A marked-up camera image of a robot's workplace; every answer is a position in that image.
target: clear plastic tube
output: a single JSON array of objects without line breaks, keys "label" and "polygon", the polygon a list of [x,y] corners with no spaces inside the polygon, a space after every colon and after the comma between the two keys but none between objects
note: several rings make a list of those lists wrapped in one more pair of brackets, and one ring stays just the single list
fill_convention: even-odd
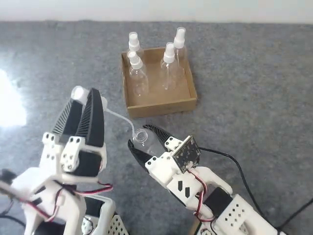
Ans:
[{"label": "clear plastic tube", "polygon": [[122,116],[121,114],[118,114],[118,113],[116,113],[116,112],[113,112],[112,110],[110,110],[110,109],[108,109],[108,108],[107,108],[105,111],[107,111],[107,112],[110,113],[110,114],[113,114],[114,116],[116,116],[116,117],[118,117],[118,118],[124,119],[126,122],[128,122],[128,123],[132,126],[132,132],[133,132],[132,137],[135,136],[135,126],[134,126],[134,124],[132,123],[132,121],[130,121],[128,118]]}]

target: circuit board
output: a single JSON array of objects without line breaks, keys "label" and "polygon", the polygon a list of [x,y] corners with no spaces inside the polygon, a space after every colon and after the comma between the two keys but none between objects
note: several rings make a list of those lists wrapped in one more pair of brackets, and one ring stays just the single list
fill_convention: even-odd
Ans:
[{"label": "circuit board", "polygon": [[173,153],[173,159],[182,171],[196,165],[199,161],[200,150],[193,136],[189,136]]}]

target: clear plastic bottle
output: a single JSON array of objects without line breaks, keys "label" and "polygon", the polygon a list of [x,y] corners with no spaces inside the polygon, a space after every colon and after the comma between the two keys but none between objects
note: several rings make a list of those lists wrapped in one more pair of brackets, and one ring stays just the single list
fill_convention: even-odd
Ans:
[{"label": "clear plastic bottle", "polygon": [[182,76],[174,54],[174,44],[167,43],[163,59],[161,60],[161,78],[166,90],[173,90]]},{"label": "clear plastic bottle", "polygon": [[138,129],[133,137],[133,144],[136,149],[152,156],[159,157],[165,152],[156,134],[149,129]]},{"label": "clear plastic bottle", "polygon": [[128,41],[129,51],[135,51],[137,55],[141,58],[141,61],[144,63],[144,52],[140,47],[138,34],[136,32],[129,33],[129,41]]},{"label": "clear plastic bottle", "polygon": [[175,59],[177,60],[178,66],[181,68],[185,67],[185,63],[187,61],[185,33],[186,29],[184,27],[179,27],[177,28],[176,36],[174,38]]},{"label": "clear plastic bottle", "polygon": [[127,56],[131,63],[129,74],[134,94],[142,97],[149,92],[149,80],[146,67],[135,51],[129,51]]}]

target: black cable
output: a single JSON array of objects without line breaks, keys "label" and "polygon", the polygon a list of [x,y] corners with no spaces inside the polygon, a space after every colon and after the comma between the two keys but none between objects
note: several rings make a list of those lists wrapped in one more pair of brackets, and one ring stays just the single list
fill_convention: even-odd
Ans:
[{"label": "black cable", "polygon": [[10,198],[10,204],[9,204],[9,206],[8,206],[4,211],[2,211],[2,212],[0,213],[0,215],[6,215],[6,214],[8,214],[8,213],[10,212],[10,210],[11,210],[13,204],[14,204],[14,201],[13,201],[12,198]]},{"label": "black cable", "polygon": [[0,219],[9,219],[9,220],[12,220],[18,224],[20,224],[21,226],[23,226],[24,228],[26,228],[26,225],[24,222],[22,222],[21,220],[17,219],[17,218],[14,218],[10,215],[0,215]]},{"label": "black cable", "polygon": [[293,213],[288,219],[285,220],[280,226],[278,226],[279,230],[282,230],[290,221],[292,221],[297,215],[299,215],[302,211],[304,211],[309,205],[313,203],[313,198],[304,204],[300,209],[298,209],[295,213]]},{"label": "black cable", "polygon": [[258,212],[260,213],[260,215],[270,224],[270,222],[268,221],[268,219],[266,218],[266,216],[265,216],[264,213],[262,212],[262,210],[261,210],[259,204],[256,202],[256,200],[255,200],[255,198],[254,198],[254,196],[253,196],[253,194],[252,194],[252,192],[251,192],[251,190],[250,190],[250,188],[249,188],[249,185],[248,185],[248,183],[246,182],[245,175],[244,175],[244,173],[243,173],[243,170],[241,169],[241,166],[240,166],[239,162],[238,162],[233,156],[231,156],[231,155],[229,155],[229,154],[227,154],[227,153],[223,153],[223,152],[220,152],[220,151],[217,151],[217,150],[213,150],[213,149],[209,149],[209,148],[203,148],[203,147],[199,147],[199,149],[200,149],[200,150],[203,150],[203,151],[207,151],[207,152],[211,152],[211,153],[216,153],[216,154],[223,155],[223,156],[225,156],[225,157],[231,159],[231,160],[237,165],[237,167],[238,167],[238,169],[239,169],[240,176],[241,176],[241,178],[242,178],[242,180],[243,180],[243,183],[244,183],[244,185],[245,185],[245,188],[246,188],[246,190],[248,191],[248,194],[249,194],[250,198],[252,199],[252,201],[253,201],[253,203],[254,203],[256,209],[258,210]]},{"label": "black cable", "polygon": [[[244,183],[244,185],[245,185],[245,188],[246,188],[246,190],[248,191],[248,193],[249,193],[249,195],[250,195],[250,197],[251,197],[251,199],[252,199],[252,201],[253,201],[253,203],[254,203],[256,209],[258,210],[258,212],[260,213],[260,215],[263,217],[263,219],[265,219],[270,225],[272,225],[272,224],[267,220],[267,218],[264,216],[262,210],[260,209],[258,203],[256,202],[256,200],[255,200],[255,198],[254,198],[254,196],[253,196],[253,194],[252,194],[252,192],[251,192],[251,190],[250,190],[250,188],[249,188],[249,186],[248,186],[248,184],[247,184],[247,182],[246,182],[246,178],[245,178],[245,176],[244,176],[243,170],[241,169],[241,166],[240,166],[239,162],[238,162],[233,156],[231,156],[231,155],[229,155],[229,154],[227,154],[227,153],[223,153],[223,152],[220,152],[220,151],[217,151],[217,150],[214,150],[214,149],[203,148],[203,147],[199,147],[199,149],[200,149],[200,150],[203,150],[203,151],[208,151],[208,152],[212,152],[212,153],[216,153],[216,154],[223,155],[223,156],[225,156],[225,157],[227,157],[227,158],[230,158],[230,159],[237,165],[237,167],[238,167],[238,169],[239,169],[239,172],[240,172],[240,176],[241,176],[241,178],[242,178],[242,180],[243,180],[243,183]],[[275,228],[277,229],[277,232],[278,232],[277,234],[279,235],[280,232],[282,231],[282,229],[283,229],[290,221],[292,221],[298,214],[300,214],[302,211],[304,211],[304,210],[305,210],[309,205],[311,205],[312,203],[313,203],[313,198],[312,198],[309,202],[307,202],[306,204],[304,204],[304,205],[303,205],[300,209],[298,209],[295,213],[293,213],[288,219],[286,219],[284,223],[282,223],[282,224],[281,224],[280,226],[278,226],[278,227],[275,227]]]},{"label": "black cable", "polygon": [[215,232],[215,230],[213,229],[213,226],[212,226],[212,224],[213,224],[214,221],[215,221],[215,220],[213,220],[213,221],[210,223],[210,228],[211,228],[212,232],[213,232],[215,235],[217,235],[217,233]]}]

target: red wire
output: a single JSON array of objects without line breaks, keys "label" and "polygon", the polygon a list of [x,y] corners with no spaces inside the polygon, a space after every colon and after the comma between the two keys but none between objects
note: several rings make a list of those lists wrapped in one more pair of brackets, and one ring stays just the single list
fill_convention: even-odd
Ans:
[{"label": "red wire", "polygon": [[101,183],[99,181],[98,181],[98,184],[106,186],[106,187],[95,189],[95,190],[90,190],[90,191],[77,191],[77,190],[74,190],[74,192],[77,193],[77,194],[92,195],[92,194],[96,194],[96,193],[100,193],[100,192],[108,192],[108,191],[113,190],[113,185],[112,184],[103,184],[103,183]]},{"label": "red wire", "polygon": [[200,219],[199,218],[199,213],[200,213],[200,209],[201,209],[201,205],[203,204],[203,197],[204,195],[206,194],[207,192],[207,186],[205,184],[205,182],[200,179],[197,175],[195,175],[193,172],[191,172],[190,170],[187,170],[189,173],[193,174],[194,177],[202,184],[203,186],[203,190],[200,192],[200,195],[199,195],[199,202],[198,202],[198,207],[197,207],[197,210],[195,211],[195,217],[197,217],[197,219],[200,221],[200,222],[211,222],[214,220],[215,217],[213,218],[210,218],[210,219]]}]

